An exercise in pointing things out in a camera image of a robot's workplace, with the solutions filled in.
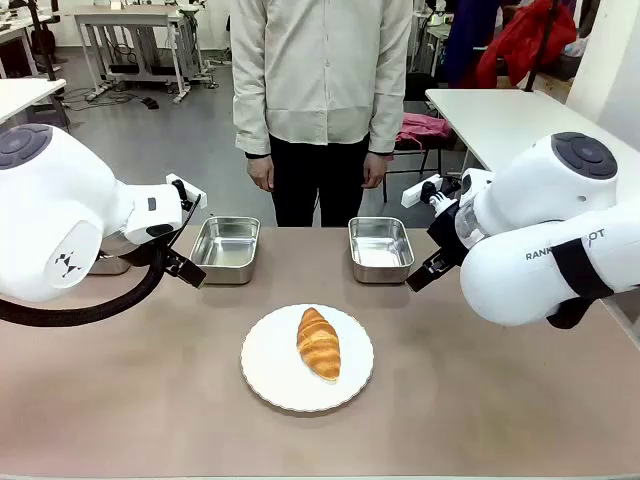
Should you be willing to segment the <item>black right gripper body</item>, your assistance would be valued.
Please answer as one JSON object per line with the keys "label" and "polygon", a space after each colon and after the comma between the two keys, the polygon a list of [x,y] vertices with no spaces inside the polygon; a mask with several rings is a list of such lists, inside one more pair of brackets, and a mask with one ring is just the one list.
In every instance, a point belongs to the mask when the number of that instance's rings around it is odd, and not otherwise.
{"label": "black right gripper body", "polygon": [[427,232],[439,249],[428,259],[433,266],[461,266],[468,248],[460,240],[455,227],[459,202],[454,200],[443,211],[437,213]]}

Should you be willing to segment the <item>person's left hand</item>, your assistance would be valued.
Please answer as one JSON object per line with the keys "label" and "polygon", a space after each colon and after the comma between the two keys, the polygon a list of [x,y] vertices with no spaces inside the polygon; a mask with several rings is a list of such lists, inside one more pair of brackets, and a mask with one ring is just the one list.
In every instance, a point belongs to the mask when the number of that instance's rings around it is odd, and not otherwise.
{"label": "person's left hand", "polygon": [[388,163],[392,159],[391,155],[382,155],[368,152],[364,161],[363,185],[364,189],[377,188],[383,181],[387,172]]}

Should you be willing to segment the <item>person's right hand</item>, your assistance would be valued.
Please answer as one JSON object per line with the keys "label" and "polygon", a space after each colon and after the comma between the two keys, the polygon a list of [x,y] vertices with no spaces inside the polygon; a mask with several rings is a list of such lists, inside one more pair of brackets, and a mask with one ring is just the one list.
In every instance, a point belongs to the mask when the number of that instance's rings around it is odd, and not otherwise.
{"label": "person's right hand", "polygon": [[245,154],[247,173],[254,184],[263,191],[272,192],[274,188],[274,164],[270,155]]}

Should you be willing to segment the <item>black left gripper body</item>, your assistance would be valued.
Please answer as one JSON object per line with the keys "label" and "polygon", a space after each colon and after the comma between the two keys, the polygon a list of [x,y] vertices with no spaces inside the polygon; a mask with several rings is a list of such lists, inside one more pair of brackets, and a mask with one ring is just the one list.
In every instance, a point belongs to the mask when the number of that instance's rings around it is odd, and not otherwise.
{"label": "black left gripper body", "polygon": [[164,271],[173,277],[183,277],[189,271],[189,259],[167,247],[164,251]]}

